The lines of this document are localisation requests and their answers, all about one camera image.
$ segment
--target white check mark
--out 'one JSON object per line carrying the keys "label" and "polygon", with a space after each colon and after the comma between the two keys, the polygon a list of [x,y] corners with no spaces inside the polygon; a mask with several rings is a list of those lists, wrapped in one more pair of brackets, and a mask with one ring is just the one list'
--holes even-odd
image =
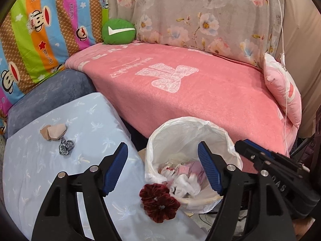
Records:
{"label": "white check mark", "polygon": [[122,28],[122,29],[113,30],[112,28],[110,28],[110,26],[108,26],[108,34],[109,35],[113,35],[113,34],[121,33],[121,32],[126,32],[126,31],[134,31],[134,30],[135,30],[135,28]]}

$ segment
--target white plastic bag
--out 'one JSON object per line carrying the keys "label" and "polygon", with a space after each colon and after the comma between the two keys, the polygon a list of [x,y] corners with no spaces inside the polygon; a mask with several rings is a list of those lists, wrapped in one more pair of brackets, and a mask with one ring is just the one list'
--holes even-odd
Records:
{"label": "white plastic bag", "polygon": [[[201,141],[206,142],[212,153],[221,155],[227,164],[234,164],[242,169],[242,160],[224,129],[210,121],[181,117],[165,122],[150,136],[145,158],[146,182],[166,182],[167,178],[158,173],[158,167],[169,160],[177,160],[177,164],[199,160],[197,147]],[[199,214],[211,211],[221,199],[222,197],[212,190],[208,180],[205,188],[194,198],[177,198],[185,212]]]}

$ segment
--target metal screw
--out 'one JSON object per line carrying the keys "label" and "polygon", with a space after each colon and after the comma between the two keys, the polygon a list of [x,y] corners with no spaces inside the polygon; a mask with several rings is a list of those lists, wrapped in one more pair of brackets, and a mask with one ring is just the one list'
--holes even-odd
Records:
{"label": "metal screw", "polygon": [[66,173],[65,172],[59,172],[58,173],[58,178],[63,178],[64,176],[66,175]]}
{"label": "metal screw", "polygon": [[98,170],[98,166],[93,165],[89,168],[90,172],[96,172]]}
{"label": "metal screw", "polygon": [[267,177],[269,173],[266,170],[261,170],[261,175]]}
{"label": "metal screw", "polygon": [[234,170],[236,170],[236,167],[235,167],[234,165],[232,165],[232,164],[227,165],[226,168],[227,168],[229,171],[234,171]]}

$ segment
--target black and white hair tie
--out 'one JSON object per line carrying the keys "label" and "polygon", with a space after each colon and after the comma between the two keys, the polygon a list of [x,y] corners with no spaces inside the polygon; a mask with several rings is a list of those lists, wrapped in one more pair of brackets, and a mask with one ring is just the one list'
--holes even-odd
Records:
{"label": "black and white hair tie", "polygon": [[59,154],[66,156],[69,152],[75,147],[75,143],[72,140],[66,140],[64,137],[61,137],[59,145]]}

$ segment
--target pink blanket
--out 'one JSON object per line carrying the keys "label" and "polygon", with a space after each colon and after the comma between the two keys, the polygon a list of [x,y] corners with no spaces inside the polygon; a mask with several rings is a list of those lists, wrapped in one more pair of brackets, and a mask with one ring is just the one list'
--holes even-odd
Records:
{"label": "pink blanket", "polygon": [[[195,116],[286,154],[285,115],[261,70],[212,54],[166,45],[96,44],[71,56],[119,115],[145,137],[169,119]],[[287,119],[288,149],[297,129]]]}

